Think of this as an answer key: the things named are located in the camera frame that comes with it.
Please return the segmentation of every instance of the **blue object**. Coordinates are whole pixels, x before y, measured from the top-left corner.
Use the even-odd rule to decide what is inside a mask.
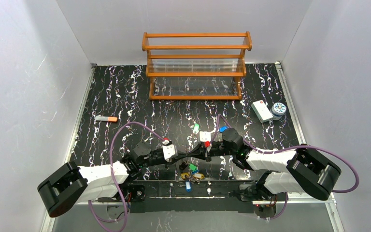
[[[228,129],[228,126],[223,126],[220,128],[220,133],[223,133],[226,129]]]
[[[186,190],[187,192],[191,192],[191,191],[192,191],[192,188],[191,188],[191,182],[190,182],[189,180],[187,180],[187,181],[185,182],[185,190]]]

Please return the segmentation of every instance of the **wooden shelf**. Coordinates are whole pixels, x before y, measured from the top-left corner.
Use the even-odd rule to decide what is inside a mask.
[[[238,100],[242,98],[240,81],[246,76],[244,56],[252,49],[251,35],[245,33],[144,33],[143,51],[147,52],[146,76],[150,78],[151,100]],[[200,54],[152,55],[153,50],[240,50],[237,55]],[[157,95],[153,80],[161,77],[231,77],[234,95]]]

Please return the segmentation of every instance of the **wooden dish rack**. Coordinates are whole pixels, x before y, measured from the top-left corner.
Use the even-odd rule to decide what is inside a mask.
[[[151,100],[242,98],[240,81],[247,72],[245,51],[252,49],[248,31],[160,34],[145,32],[142,49],[147,52],[146,76],[150,78]]]

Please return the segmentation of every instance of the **round container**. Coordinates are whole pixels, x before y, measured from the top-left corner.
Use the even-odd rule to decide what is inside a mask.
[[[279,120],[281,119],[282,115],[284,115],[286,112],[286,106],[280,102],[275,103],[271,107],[271,113],[273,120]]]

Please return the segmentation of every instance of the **green object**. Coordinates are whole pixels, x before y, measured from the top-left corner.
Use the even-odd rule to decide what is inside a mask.
[[[199,126],[199,124],[198,124],[198,123],[194,123],[193,133],[194,133],[194,134],[197,134],[199,131],[200,131],[200,126]]]
[[[194,171],[197,171],[198,169],[197,169],[197,167],[196,167],[196,165],[194,165],[194,164],[190,164],[190,169],[194,172]]]

